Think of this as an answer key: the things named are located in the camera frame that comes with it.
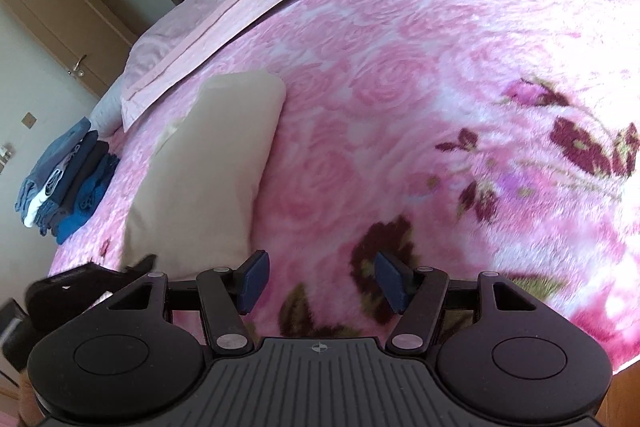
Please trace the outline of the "pink floral bed blanket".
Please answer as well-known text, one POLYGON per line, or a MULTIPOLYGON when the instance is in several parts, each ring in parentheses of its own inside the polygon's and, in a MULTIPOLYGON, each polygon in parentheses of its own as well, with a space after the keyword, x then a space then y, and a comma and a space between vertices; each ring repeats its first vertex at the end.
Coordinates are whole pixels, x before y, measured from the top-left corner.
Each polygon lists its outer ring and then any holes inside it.
POLYGON ((639 356, 639 0, 291 0, 114 147, 120 163, 52 271, 122 257, 164 128, 215 75, 267 69, 286 101, 253 245, 258 336, 385 336, 378 251, 455 279, 511 277, 639 356))

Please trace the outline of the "pink pillow far side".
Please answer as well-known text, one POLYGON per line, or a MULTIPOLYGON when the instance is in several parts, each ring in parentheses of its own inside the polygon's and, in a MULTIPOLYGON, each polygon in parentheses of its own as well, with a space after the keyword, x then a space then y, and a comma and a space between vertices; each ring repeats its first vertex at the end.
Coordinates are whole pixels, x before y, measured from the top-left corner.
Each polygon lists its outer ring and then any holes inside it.
POLYGON ((89 120, 101 136, 131 126, 168 90, 285 0, 186 0, 134 43, 89 120))

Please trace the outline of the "cream white garment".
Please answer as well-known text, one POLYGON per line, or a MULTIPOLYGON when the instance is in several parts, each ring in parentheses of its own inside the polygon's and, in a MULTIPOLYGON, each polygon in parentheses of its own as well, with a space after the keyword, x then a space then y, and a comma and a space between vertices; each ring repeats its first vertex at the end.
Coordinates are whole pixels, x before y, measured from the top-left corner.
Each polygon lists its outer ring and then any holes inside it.
POLYGON ((160 138, 125 222, 122 257, 173 280, 250 255, 254 202, 286 97, 269 72, 210 78, 160 138))

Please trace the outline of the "stack of folded blue clothes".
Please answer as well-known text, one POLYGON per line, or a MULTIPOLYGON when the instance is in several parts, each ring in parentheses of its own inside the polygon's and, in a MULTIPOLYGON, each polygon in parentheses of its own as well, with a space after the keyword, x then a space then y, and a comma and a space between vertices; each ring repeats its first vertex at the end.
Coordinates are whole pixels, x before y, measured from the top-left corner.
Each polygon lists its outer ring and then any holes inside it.
POLYGON ((22 181, 14 210, 22 225, 62 245, 94 215, 119 157, 82 118, 53 140, 22 181))

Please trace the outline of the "brown wooden door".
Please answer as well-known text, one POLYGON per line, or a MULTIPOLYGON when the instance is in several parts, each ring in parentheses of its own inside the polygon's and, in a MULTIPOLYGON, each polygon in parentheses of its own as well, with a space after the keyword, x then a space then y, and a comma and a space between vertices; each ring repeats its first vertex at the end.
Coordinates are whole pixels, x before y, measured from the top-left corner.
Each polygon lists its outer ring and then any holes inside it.
POLYGON ((101 98, 137 36, 101 0, 1 0, 66 74, 101 98))

